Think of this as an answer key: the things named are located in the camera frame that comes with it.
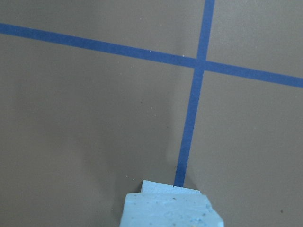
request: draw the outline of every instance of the floor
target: floor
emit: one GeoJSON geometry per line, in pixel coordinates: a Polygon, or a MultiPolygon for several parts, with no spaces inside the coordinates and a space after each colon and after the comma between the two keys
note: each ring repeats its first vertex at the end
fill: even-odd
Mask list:
{"type": "Polygon", "coordinates": [[[303,2],[212,2],[0,2],[0,226],[117,227],[180,150],[226,227],[303,226],[303,2]]]}

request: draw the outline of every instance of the light blue object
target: light blue object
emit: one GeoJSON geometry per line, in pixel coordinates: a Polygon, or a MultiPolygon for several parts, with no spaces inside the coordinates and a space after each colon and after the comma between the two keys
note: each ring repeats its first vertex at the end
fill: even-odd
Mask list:
{"type": "Polygon", "coordinates": [[[198,190],[143,181],[141,193],[127,194],[120,227],[224,227],[198,190]]]}

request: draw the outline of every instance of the light blue foam block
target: light blue foam block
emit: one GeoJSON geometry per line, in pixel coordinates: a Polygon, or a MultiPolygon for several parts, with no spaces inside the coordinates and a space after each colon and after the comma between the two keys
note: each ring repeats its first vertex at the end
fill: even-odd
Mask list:
{"type": "Polygon", "coordinates": [[[224,227],[224,223],[198,190],[143,181],[141,193],[127,194],[120,227],[224,227]]]}

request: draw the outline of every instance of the dark blue tape line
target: dark blue tape line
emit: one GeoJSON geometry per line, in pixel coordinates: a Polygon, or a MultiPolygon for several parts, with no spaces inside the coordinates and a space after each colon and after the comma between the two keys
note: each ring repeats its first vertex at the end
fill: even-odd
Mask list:
{"type": "Polygon", "coordinates": [[[197,51],[196,67],[192,81],[187,115],[181,142],[180,154],[178,158],[174,186],[183,187],[191,142],[194,133],[196,114],[199,104],[199,97],[202,87],[203,73],[209,43],[209,36],[214,12],[214,0],[206,0],[204,4],[203,20],[201,25],[200,39],[197,51]]]}
{"type": "Polygon", "coordinates": [[[190,68],[196,64],[194,58],[2,23],[0,33],[190,68]]]}
{"type": "Polygon", "coordinates": [[[216,63],[211,61],[206,62],[205,70],[237,76],[237,77],[244,77],[249,79],[256,79],[256,80],[262,80],[276,84],[283,84],[283,85],[303,88],[303,78],[286,76],[272,72],[247,69],[243,67],[226,65],[226,64],[216,63]]]}

